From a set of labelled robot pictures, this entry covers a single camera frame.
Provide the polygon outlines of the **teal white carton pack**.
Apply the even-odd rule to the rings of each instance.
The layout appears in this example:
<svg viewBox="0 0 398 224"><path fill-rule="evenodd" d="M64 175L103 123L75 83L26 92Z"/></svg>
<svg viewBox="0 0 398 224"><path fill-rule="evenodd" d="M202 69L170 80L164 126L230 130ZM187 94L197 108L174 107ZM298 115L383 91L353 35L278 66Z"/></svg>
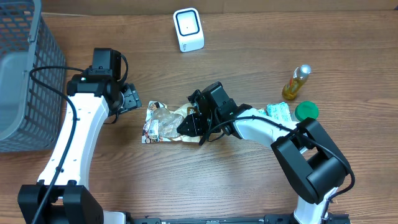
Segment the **teal white carton pack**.
<svg viewBox="0 0 398 224"><path fill-rule="evenodd" d="M258 109L258 112L267 116L267 111L264 108Z"/></svg>

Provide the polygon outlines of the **brown Pantree snack pouch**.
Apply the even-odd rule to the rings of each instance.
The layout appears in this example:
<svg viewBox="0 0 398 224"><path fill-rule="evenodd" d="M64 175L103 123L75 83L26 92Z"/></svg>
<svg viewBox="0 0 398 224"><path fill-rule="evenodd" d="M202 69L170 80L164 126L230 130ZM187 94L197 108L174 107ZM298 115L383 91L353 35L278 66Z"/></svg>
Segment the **brown Pantree snack pouch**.
<svg viewBox="0 0 398 224"><path fill-rule="evenodd" d="M182 135L177 132L177 127L190 114L197 109L187 103L175 111L169 110L166 104L159 101L150 101L146 111L146 122L142 130L142 143L154 142L199 142L200 138Z"/></svg>

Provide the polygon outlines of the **teal white packet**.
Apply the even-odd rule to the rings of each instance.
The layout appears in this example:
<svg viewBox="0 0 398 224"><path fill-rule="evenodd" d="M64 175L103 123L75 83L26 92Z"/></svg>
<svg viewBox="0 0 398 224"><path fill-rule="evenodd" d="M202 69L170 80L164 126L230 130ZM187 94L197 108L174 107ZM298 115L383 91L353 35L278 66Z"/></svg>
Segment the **teal white packet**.
<svg viewBox="0 0 398 224"><path fill-rule="evenodd" d="M285 102L274 105L268 104L266 107L266 112L271 118L284 122L292 122L289 105Z"/></svg>

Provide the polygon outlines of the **green white round jar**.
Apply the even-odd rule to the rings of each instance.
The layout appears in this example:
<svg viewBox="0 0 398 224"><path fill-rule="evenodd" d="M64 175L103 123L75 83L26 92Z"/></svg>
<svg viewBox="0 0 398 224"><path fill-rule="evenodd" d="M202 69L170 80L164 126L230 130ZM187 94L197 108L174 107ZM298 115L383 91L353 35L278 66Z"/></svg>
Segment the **green white round jar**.
<svg viewBox="0 0 398 224"><path fill-rule="evenodd" d="M299 121L303 121L306 118L317 119L319 116L319 109L315 103L311 101L304 101L297 105L294 115Z"/></svg>

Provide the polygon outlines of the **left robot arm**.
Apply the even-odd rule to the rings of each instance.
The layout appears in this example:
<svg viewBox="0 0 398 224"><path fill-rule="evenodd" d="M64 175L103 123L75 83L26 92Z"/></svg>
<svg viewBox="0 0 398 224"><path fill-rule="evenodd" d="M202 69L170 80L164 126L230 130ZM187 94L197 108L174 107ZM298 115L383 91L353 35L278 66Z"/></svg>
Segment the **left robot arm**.
<svg viewBox="0 0 398 224"><path fill-rule="evenodd" d="M140 108L133 84L126 83L126 57L95 48L93 63L78 69L57 91L67 102L65 119L50 160L34 185L22 185L17 202L26 223L132 223L128 212L103 210L89 191L91 160L106 119Z"/></svg>

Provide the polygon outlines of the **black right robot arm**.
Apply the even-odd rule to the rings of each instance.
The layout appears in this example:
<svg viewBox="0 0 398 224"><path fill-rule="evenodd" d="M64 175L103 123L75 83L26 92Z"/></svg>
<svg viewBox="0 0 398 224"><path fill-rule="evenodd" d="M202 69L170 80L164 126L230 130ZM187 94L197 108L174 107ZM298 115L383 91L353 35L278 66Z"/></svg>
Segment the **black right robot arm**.
<svg viewBox="0 0 398 224"><path fill-rule="evenodd" d="M177 127L177 132L199 136L200 145L213 133L256 141L272 149L290 186L298 195L291 214L266 214L261 218L230 218L224 223L350 223L348 215L329 212L333 199L353 188L353 170L313 118L283 122L258 112L251 105L237 105L220 82L188 96L197 109Z"/></svg>

